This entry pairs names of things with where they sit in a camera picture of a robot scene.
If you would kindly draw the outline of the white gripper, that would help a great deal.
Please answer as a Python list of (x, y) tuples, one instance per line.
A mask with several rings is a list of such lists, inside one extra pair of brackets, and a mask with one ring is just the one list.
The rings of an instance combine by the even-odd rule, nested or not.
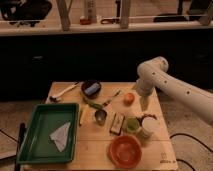
[(154, 87), (141, 79), (138, 79), (133, 86), (133, 89), (140, 97), (141, 110), (146, 111), (149, 106), (149, 96), (152, 94)]

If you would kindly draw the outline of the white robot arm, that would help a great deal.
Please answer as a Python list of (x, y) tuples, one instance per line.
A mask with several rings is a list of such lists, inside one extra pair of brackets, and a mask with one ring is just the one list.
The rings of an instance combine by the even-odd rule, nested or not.
[(138, 95), (148, 98), (157, 87), (213, 127), (213, 94), (170, 76), (168, 68), (168, 61), (161, 56), (140, 63), (135, 84)]

